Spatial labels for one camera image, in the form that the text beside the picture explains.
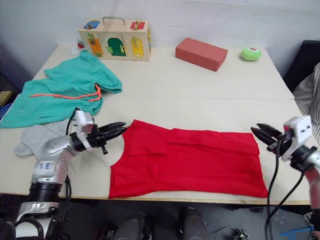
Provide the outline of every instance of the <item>black chair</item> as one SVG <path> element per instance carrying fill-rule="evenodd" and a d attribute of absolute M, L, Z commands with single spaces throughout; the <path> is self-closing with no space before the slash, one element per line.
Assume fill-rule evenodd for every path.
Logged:
<path fill-rule="evenodd" d="M 303 41 L 300 50 L 283 78 L 289 90 L 293 92 L 302 80 L 314 71 L 319 62 L 320 41 Z"/>

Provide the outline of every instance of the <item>red brick block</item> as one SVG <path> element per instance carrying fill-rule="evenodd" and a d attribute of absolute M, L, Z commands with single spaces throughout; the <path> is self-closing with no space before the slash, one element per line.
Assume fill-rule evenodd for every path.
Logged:
<path fill-rule="evenodd" d="M 227 53 L 227 49 L 188 37 L 175 48 L 176 58 L 215 72 L 226 59 Z"/>

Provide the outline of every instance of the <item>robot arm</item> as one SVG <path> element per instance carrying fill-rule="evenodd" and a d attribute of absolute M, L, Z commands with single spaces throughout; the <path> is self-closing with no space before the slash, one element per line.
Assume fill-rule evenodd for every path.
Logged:
<path fill-rule="evenodd" d="M 75 111 L 73 122 L 76 126 L 74 133 L 44 144 L 41 157 L 34 166 L 28 201 L 21 204 L 16 219 L 17 223 L 26 218 L 36 220 L 43 228 L 45 239 L 55 239 L 52 226 L 56 226 L 54 216 L 59 208 L 59 192 L 68 175 L 71 158 L 82 151 L 99 147 L 103 154 L 107 154 L 107 141 L 127 129 L 125 122 L 98 127 L 91 115 L 81 110 Z M 29 223 L 23 222 L 16 227 L 17 238 L 34 236 L 36 232 L 36 228 Z"/>
<path fill-rule="evenodd" d="M 314 239 L 320 240 L 320 152 L 316 147 L 308 148 L 304 144 L 312 136 L 310 116 L 294 117 L 284 123 L 284 133 L 263 123 L 252 127 L 253 134 L 268 145 L 267 150 L 276 153 L 279 141 L 280 156 L 283 161 L 290 161 L 291 167 L 304 173 L 310 186 L 310 202 Z"/>

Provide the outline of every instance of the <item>red t-shirt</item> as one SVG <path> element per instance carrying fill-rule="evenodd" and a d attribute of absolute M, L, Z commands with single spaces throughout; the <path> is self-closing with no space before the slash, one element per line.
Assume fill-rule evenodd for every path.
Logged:
<path fill-rule="evenodd" d="M 111 166 L 109 198 L 155 191 L 201 191 L 266 198 L 251 133 L 166 129 L 134 120 Z"/>

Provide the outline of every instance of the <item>metal handle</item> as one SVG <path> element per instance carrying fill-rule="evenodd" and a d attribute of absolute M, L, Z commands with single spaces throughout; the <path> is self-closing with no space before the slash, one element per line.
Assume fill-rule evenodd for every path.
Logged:
<path fill-rule="evenodd" d="M 124 18 L 121 17 L 121 16 L 104 16 L 104 17 L 102 18 L 102 23 L 103 23 L 103 25 L 105 25 L 105 19 L 121 19 L 122 22 L 123 22 L 123 26 L 126 25 L 126 21 L 125 21 Z"/>

